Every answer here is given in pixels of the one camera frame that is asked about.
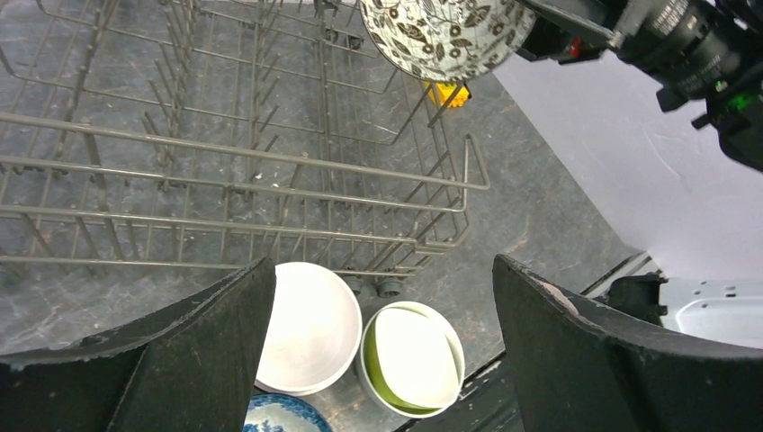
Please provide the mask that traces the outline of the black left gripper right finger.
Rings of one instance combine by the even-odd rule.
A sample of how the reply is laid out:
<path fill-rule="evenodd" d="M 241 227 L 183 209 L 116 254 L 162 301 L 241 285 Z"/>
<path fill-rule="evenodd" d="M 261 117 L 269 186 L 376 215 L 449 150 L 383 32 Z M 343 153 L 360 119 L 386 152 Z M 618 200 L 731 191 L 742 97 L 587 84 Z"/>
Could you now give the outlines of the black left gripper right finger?
<path fill-rule="evenodd" d="M 636 319 L 510 256 L 492 278 L 526 430 L 761 430 L 760 350 Z"/>

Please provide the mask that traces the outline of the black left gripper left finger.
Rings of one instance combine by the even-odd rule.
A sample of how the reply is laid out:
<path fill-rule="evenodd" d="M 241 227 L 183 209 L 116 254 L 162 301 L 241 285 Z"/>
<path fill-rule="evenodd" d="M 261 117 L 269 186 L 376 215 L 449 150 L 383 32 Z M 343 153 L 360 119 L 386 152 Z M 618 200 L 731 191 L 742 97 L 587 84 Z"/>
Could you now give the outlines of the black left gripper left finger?
<path fill-rule="evenodd" d="M 1 358 L 4 431 L 239 431 L 274 303 L 263 258 L 140 319 Z"/>

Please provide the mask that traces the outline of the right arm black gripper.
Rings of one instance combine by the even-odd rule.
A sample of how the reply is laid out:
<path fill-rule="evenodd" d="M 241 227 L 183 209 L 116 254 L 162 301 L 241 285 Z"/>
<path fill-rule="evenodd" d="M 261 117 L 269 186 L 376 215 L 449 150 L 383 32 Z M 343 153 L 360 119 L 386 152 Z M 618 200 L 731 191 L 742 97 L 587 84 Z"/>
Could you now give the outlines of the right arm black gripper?
<path fill-rule="evenodd" d="M 598 60 L 613 49 L 661 84 L 660 110 L 708 100 L 737 112 L 762 100 L 760 1 L 522 1 L 535 22 L 516 54 L 530 62 Z"/>

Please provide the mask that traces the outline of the floral brown patterned bowl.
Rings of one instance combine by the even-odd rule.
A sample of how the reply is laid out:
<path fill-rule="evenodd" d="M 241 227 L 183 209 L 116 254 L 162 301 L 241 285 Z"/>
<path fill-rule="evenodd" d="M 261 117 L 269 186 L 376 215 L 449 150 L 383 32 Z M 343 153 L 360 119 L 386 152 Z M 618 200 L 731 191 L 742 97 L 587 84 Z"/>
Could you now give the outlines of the floral brown patterned bowl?
<path fill-rule="evenodd" d="M 458 83 L 504 63 L 533 29 L 534 11 L 514 0 L 361 1 L 379 52 L 419 79 Z"/>

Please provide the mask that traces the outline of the grey wire dish rack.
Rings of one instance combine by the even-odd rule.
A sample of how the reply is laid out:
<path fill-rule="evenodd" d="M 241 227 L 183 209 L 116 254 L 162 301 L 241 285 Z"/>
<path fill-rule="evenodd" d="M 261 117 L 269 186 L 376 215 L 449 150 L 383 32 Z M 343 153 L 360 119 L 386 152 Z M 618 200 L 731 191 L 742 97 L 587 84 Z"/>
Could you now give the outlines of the grey wire dish rack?
<path fill-rule="evenodd" d="M 489 188 L 352 1 L 4 1 L 1 275 L 309 261 L 390 297 Z"/>

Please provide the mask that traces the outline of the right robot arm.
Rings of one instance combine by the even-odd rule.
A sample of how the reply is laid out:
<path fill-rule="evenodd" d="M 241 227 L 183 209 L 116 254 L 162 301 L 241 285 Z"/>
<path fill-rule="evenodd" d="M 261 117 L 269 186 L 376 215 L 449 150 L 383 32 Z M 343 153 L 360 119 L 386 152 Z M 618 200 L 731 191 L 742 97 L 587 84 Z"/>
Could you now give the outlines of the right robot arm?
<path fill-rule="evenodd" d="M 660 84 L 670 113 L 702 100 L 690 129 L 711 128 L 720 152 L 702 157 L 690 129 L 667 128 L 678 148 L 657 168 L 653 133 L 633 114 L 634 96 L 613 96 L 600 74 L 580 90 L 557 75 L 531 87 L 554 92 L 551 117 L 567 131 L 575 174 L 616 230 L 671 275 L 762 275 L 762 4 L 759 1 L 530 1 L 558 28 L 538 32 L 523 56 L 562 64 L 612 51 Z M 634 341 L 587 323 L 498 256 L 494 292 L 528 431 L 759 431 L 762 353 L 633 323 Z"/>

